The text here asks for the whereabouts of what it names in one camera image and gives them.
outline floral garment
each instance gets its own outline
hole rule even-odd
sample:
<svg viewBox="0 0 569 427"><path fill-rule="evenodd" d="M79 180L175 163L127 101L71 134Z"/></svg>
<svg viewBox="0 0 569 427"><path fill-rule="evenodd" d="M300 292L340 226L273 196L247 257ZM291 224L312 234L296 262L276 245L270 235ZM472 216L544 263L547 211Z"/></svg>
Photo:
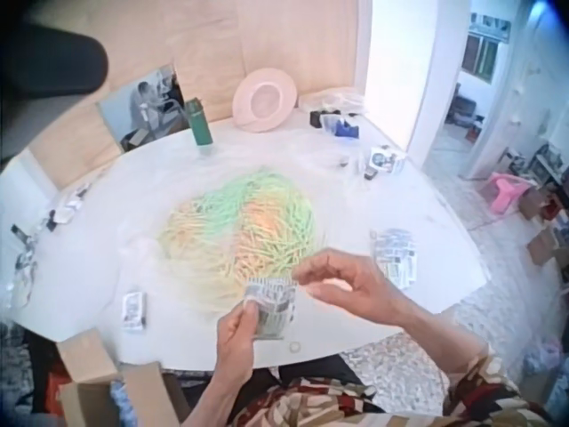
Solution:
<svg viewBox="0 0 569 427"><path fill-rule="evenodd" d="M243 409L235 426L532 426L549 425L547 413L523 400L492 353L476 357L459 374L443 404L444 416L385 414L372 402L373 387L324 378L299 378L275 386Z"/></svg>

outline patterned sleeve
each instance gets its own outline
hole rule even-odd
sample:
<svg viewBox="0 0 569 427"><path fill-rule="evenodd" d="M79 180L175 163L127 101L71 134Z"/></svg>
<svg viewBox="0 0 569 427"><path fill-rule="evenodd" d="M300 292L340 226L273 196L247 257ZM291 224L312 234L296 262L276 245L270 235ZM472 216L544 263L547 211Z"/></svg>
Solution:
<svg viewBox="0 0 569 427"><path fill-rule="evenodd" d="M522 399L506 375L501 359L492 350L473 359L461 374L450 375L451 385L443 414L479 423L547 426L548 414L539 405Z"/></svg>

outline pink chair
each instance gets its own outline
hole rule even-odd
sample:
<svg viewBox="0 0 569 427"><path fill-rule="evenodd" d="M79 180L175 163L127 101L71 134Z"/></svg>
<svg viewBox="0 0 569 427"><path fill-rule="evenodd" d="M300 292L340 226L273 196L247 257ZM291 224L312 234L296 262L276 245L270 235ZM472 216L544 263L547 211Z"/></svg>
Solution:
<svg viewBox="0 0 569 427"><path fill-rule="evenodd" d="M490 210L495 214L501 215L508 210L512 202L515 202L529 188L533 186L531 182L518 176L507 173L492 173L490 181L498 189L498 195L490 205Z"/></svg>

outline green bottle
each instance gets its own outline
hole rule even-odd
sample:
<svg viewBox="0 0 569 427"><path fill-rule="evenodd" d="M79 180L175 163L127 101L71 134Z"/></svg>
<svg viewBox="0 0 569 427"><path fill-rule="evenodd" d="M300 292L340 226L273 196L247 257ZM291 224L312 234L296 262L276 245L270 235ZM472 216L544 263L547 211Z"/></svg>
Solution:
<svg viewBox="0 0 569 427"><path fill-rule="evenodd" d="M186 102L186 114L188 115L189 127L192 128L196 144L198 146L213 144L210 126L205 118L204 107L198 98Z"/></svg>

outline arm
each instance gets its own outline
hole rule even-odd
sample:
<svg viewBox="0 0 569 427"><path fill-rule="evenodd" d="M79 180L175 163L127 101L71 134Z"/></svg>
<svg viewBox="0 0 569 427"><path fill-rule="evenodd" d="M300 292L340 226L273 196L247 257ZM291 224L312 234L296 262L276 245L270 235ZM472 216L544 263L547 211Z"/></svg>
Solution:
<svg viewBox="0 0 569 427"><path fill-rule="evenodd" d="M239 388L228 387L213 375L212 381L197 402L196 407L182 424L183 427L222 426L228 423L229 413Z"/></svg>
<svg viewBox="0 0 569 427"><path fill-rule="evenodd" d="M485 343L465 329L449 325L415 304L383 277L375 262L327 249L307 258L293 272L309 294L374 323L402 327L447 374L467 365ZM346 290L326 283L346 281Z"/></svg>
<svg viewBox="0 0 569 427"><path fill-rule="evenodd" d="M487 344L462 326L434 316L408 301L401 327L449 377L461 374L469 362L487 353Z"/></svg>
<svg viewBox="0 0 569 427"><path fill-rule="evenodd" d="M217 331L217 363L212 380L184 427L226 425L241 386L251 378L252 342L259 310L255 302L241 302L220 319Z"/></svg>
<svg viewBox="0 0 569 427"><path fill-rule="evenodd" d="M383 277L375 262L332 249L303 260L293 277L309 294L374 323L402 327L451 380L445 415L496 424L546 425L545 412L524 401L487 344L466 329L434 316ZM348 290L327 279L345 281Z"/></svg>

